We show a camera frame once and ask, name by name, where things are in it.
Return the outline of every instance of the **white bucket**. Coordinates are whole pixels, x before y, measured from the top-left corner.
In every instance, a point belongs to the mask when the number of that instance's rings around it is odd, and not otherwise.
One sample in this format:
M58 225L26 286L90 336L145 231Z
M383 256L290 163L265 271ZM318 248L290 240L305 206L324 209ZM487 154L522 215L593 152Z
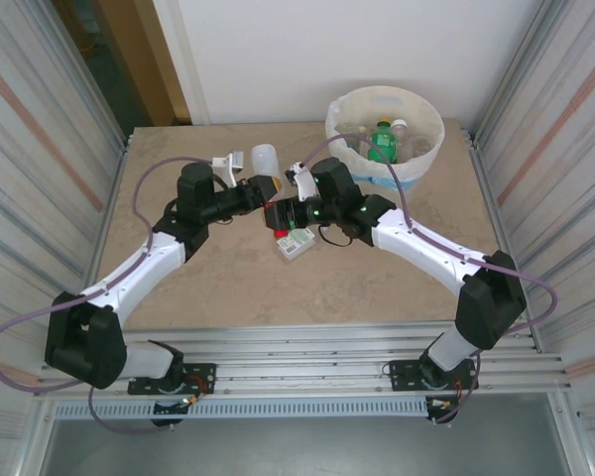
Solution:
M381 116L405 119L411 136L423 136L433 144L425 155L415 157L404 164L393 164L397 178L404 187L410 188L427 172L445 137L445 126L436 109L413 92L390 86L370 86L355 89L341 96L328 106L326 137L331 138L344 131L338 125L376 126ZM330 155L342 161L356 181L369 181L377 186L396 189L392 175L384 164L363 158L346 145L342 139L329 144Z

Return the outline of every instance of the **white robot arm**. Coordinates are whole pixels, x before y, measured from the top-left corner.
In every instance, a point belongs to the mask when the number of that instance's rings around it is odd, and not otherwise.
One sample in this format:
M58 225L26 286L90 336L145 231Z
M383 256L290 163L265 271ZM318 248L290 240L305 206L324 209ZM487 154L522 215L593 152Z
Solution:
M516 278L461 261L420 239L393 203L381 195L363 195L337 159L319 162L310 174L296 165L288 177L296 179L298 196L265 208L268 227L290 230L336 224L347 236L409 261L459 297L454 325L418 360L429 388L441 388L450 373L476 350L492 348L525 309ZM136 305L198 250L207 239L210 223L262 207L277 188L271 178L256 176L215 192L209 166L185 166L178 180L177 211L167 211L155 225L150 248L144 243L111 275L82 292L85 296L99 290L105 293L52 314L47 363L97 388L131 377L154 379L163 389L177 388L182 355L158 342L126 344L121 328ZM467 258L515 268L511 258L500 251L487 257L418 223L413 222L413 227ZM146 254L144 261L128 273L142 254ZM108 284L124 273L127 276L108 289ZM64 294L56 303L71 298Z

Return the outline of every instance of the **table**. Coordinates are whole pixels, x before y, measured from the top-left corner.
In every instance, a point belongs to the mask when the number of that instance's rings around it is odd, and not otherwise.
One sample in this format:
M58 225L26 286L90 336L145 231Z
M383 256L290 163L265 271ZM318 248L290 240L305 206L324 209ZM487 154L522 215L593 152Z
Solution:
M456 120L445 122L445 140L434 164L409 193L418 222L464 246L498 248L487 209ZM102 255L103 278L145 239L131 213L135 183L151 164L173 156L210 159L271 143L284 166L303 159L325 139L322 123L241 124L139 128L121 178ZM154 171L139 196L139 209L155 223L176 196L182 164ZM241 177L251 174L245 168ZM399 203L397 195L373 185ZM330 239L343 240L337 230ZM209 239L182 268L165 278L135 309L126 329L174 329L322 322L453 319L456 297L409 263L356 241L335 248L319 240L294 261L277 248L262 213L212 225Z

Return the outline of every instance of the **plastic bottle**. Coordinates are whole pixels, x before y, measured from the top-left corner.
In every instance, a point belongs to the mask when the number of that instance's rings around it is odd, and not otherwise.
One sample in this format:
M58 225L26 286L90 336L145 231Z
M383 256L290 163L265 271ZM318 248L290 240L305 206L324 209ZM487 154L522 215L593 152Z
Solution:
M413 144L413 157L420 157L433 149L432 143L425 137L411 138Z
M358 128L358 133L361 137L368 139L368 130L366 129L366 126L359 126ZM363 158L368 158L368 150L370 149L370 146L368 144L366 144L364 141L359 141L359 155Z
M403 119L395 119L391 129L397 137L397 163L409 161L413 157L413 144L408 133L408 123Z
M390 128L390 117L382 116L379 118L377 129L375 129L371 140L379 146L390 163L394 163L397 160L397 138ZM372 148L368 151L368 160L383 162L379 153Z
M353 125L349 122L344 124L344 127L342 128L342 130L343 130L344 134L355 134L356 133L355 129L353 128ZM346 145L353 151L359 150L359 141L354 137L349 137L348 139L346 139Z
M276 148L271 144L260 144L254 147L251 150L251 163L254 169L254 175L275 177L282 183L282 188L267 202L267 205L285 198L288 188L286 187L284 175L280 172L280 163L278 162ZM274 236L277 240L287 235L289 235L288 231L274 230Z

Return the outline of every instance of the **cable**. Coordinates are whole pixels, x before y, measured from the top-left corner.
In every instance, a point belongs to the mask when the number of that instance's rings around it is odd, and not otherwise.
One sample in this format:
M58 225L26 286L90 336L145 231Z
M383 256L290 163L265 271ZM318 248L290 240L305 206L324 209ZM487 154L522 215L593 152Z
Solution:
M319 226L317 227L317 234L319 234L319 237L320 237L320 238L321 238L321 239L322 239L322 240L323 240L325 243L328 243L329 245L336 246L336 247L338 247L338 248L346 248L347 246L350 246L350 245L352 245L352 244L353 244L353 239L352 239L352 238L348 238L348 243L346 243L345 245L340 245L339 243L335 243L334 241L330 241L328 238L326 238L326 237L324 236L324 232L323 232L323 231L321 231L321 229L322 229L322 227L323 227L323 226L324 226L324 225L319 225Z
M92 417L92 419L94 419L97 423L99 423L101 426L106 428L108 431L112 431L113 433L117 433L117 434L154 434L154 433L158 433L160 431L170 428L169 425L168 426L155 426L155 427L151 427L151 428L124 428L121 426L115 426L113 424L109 424L106 421L104 421L103 419L101 419L99 417L99 415L97 414L97 412L95 411L95 405L94 405L94 402L92 401L92 397L94 396L94 393L95 393L95 388L90 387L90 390L88 391L88 411L90 412L90 416Z
M410 230L416 236L418 236L421 240L423 240L426 243L432 245L433 247L447 253L448 255L453 256L454 258L457 258L460 261L471 263L472 265L480 266L481 268L485 268L487 270L496 271L498 273L503 273L505 275L513 276L513 277L521 279L521 280L530 281L530 282L544 288L550 294L551 303L550 303L549 307L542 314L540 314L538 317L535 317L534 319L532 319L528 322L524 322L522 324L515 325L514 327L510 328L507 332L505 332L505 335L513 333L513 332L517 332L517 331L525 329L525 328L528 328L532 325L540 324L541 322L543 322L545 319L547 319L548 317L550 317L553 314L553 312L555 311L555 308L557 307L557 301L558 301L557 293L555 292L553 287L551 285L549 285L548 283L546 283L545 281L541 280L540 278L536 278L535 276L531 276L526 273L522 273L520 271L511 270L509 268L504 268L502 266L493 265L493 264L487 263L485 261L480 261L480 260L476 260L474 258L469 258L469 257L465 256L464 254L459 253L456 250L452 250L451 248L443 245L442 243L438 243L436 240L433 240L432 238L430 238L429 236L425 235L423 232L421 232L420 230L415 228L413 220L410 216L408 202L406 201L406 194L404 193L404 188L402 187L401 182L399 181L399 178L397 177L395 168L392 166L392 164L386 157L386 154L384 154L384 152L374 142L366 139L365 137L357 135L357 134L337 134L336 136L326 139L319 146L317 146L306 157L306 159L304 159L302 161L301 164L303 166L308 164L328 144L330 144L331 142L334 142L338 139L358 139L358 140L368 144L372 149L374 149L379 154L379 157L382 159L383 164L388 168L388 171L390 172L390 175L393 177L393 180L395 181L395 185L397 186L397 192L399 193L399 198L401 200L401 209L402 209L402 212L404 213L404 220L406 221L408 228L410 228ZM465 394L465 397L463 397L462 401L459 402L459 404L456 406L456 408L454 410L452 410L446 416L439 418L436 422L445 421L446 419L448 419L449 417L454 415L456 412L461 410L463 408L463 406L469 400L469 397L471 396L472 392L474 391L474 388L476 387L476 383L478 382L478 375L480 373L480 350L478 350L475 353L475 355L476 355L476 360L477 360L477 366L476 366L476 375L472 381L472 386L469 388L469 390L467 391L467 394Z
M201 377L199 377L197 375L185 375L185 379L186 380L195 380L196 382L198 382L198 389L200 390L200 392L202 394L207 393L207 385L205 384L205 381L202 380Z
M137 209L137 198L139 196L139 190L141 189L141 185L146 180L149 174L151 174L155 169L164 166L165 164L171 164L173 162L203 162L207 164L211 164L211 161L207 161L204 159L197 159L196 157L172 157L169 159L164 159L162 161L157 162L156 164L151 165L148 167L143 174L139 177L137 184L135 185L134 193L132 194L132 213L141 220L141 222L146 226L148 231L148 242L146 243L146 251L144 251L141 256L135 261L126 271L121 273L117 278L112 280L108 285L108 290L117 286L121 281L125 280L129 275L131 275L141 264L144 262L146 257L148 256L148 251L152 248L152 243L154 241L154 235L152 233L152 226L150 225L150 221L146 218L143 213L141 213ZM33 312L29 312L27 314L20 315L15 317L3 324L0 324L0 334L3 333L5 330L13 327L14 325L20 324L22 322L26 322L27 320L35 319L36 317L41 317L43 315L49 314L51 312L57 312L59 310L69 309L75 305L82 304L87 302L91 299L97 298L103 295L106 290L99 290L96 291L88 296L77 297L73 300L69 300L67 302L63 302L61 304L51 305L49 307L45 307L43 309L34 310ZM69 387L74 387L75 385L79 385L82 382L78 380L71 380L69 382L64 382L62 384L57 385L50 385L45 387L33 387L29 385L24 385L14 380L11 380L7 375L2 372L0 369L0 382L3 384L11 387L12 389L19 390L20 392L31 392L31 393L47 393L47 392L54 392L56 390L67 389Z
M448 413L447 415L444 415L441 418L437 418L436 421L435 421L435 423L443 423L447 419L450 419L450 418L452 418L452 416L456 415L456 413L459 410L463 410L463 407L465 407L465 404L467 404L467 401L469 400L469 398L474 393L474 389L476 388L476 384L478 384L478 376L480 375L480 365L481 365L480 351L477 351L474 354L475 354L475 357L476 357L476 373L474 374L474 378L472 379L472 385L469 387L469 389L467 389L467 393L458 402L458 405L456 405L456 408L454 410L452 410L450 413Z
M229 188L229 186L227 186L227 183L225 183L225 180L223 180L223 179L222 179L220 176L218 176L217 174L212 174L212 176L211 176L211 177L214 179L214 181L215 181L216 183L218 183L218 184L219 184L219 185L222 187L222 189L223 189L223 190L226 190L227 188Z
M463 384L461 384L458 376L454 377L454 387L456 387L456 400L460 402L463 397Z

